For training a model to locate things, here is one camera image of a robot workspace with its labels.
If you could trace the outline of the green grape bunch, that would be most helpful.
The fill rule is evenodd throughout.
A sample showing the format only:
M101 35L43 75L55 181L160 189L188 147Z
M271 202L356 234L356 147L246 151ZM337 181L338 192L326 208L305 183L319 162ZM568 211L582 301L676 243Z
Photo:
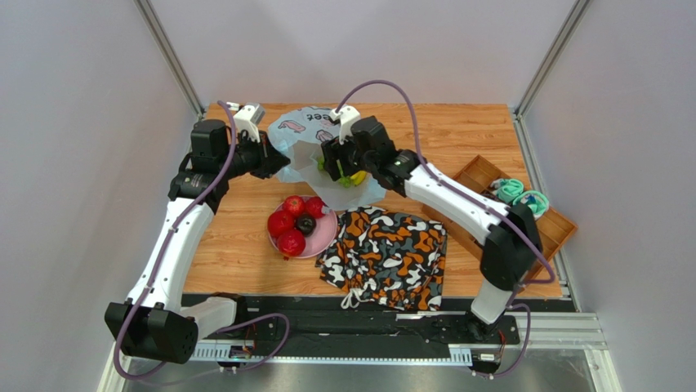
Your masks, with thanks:
M317 158L317 168L320 172L326 172L326 169L324 168L324 163L324 158ZM350 188L353 185L352 179L349 176L344 175L341 165L338 165L338 171L341 177L337 180L337 182L341 184L344 188Z

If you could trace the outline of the light blue plastic bag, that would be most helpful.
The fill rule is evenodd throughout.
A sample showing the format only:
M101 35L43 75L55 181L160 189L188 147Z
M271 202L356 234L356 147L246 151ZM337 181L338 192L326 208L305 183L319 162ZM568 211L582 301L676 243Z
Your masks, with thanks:
M306 183L335 211L379 203L386 196L376 180L367 176L359 186L344 188L317 168L323 157L321 143L338 136L340 127L331 122L330 108L305 106L281 115L269 126L270 142L290 159L275 177L283 183Z

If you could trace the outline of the yellow banana bunch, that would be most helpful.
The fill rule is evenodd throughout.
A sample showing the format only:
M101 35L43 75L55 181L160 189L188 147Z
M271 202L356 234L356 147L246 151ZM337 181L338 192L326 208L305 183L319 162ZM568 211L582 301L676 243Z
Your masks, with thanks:
M350 183L353 186L359 186L365 181L367 175L368 173L366 171L358 171L350 177Z

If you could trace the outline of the red apple front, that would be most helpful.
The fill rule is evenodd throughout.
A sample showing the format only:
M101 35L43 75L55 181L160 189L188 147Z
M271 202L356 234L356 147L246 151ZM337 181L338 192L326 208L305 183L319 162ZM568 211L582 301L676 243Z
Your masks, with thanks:
M306 239L298 229L291 229L281 234L276 240L276 246L284 259L299 256L306 249Z

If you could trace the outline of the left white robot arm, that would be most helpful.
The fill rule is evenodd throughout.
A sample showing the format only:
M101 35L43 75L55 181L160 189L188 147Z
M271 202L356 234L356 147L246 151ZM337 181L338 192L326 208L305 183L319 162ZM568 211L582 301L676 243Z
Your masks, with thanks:
M167 212L145 270L123 302L112 302L105 323L117 352L164 363L186 363L198 341L234 324L240 296L217 293L182 308L186 276L230 180L271 178L289 159L252 120L206 119L194 124L191 150L167 194Z

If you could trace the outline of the dark purple plum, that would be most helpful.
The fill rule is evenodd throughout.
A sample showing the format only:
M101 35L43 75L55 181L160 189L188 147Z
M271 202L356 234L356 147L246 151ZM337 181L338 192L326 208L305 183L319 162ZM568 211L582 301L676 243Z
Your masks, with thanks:
M295 220L295 228L299 230L304 237L309 237L315 231L316 219L311 214L301 214Z

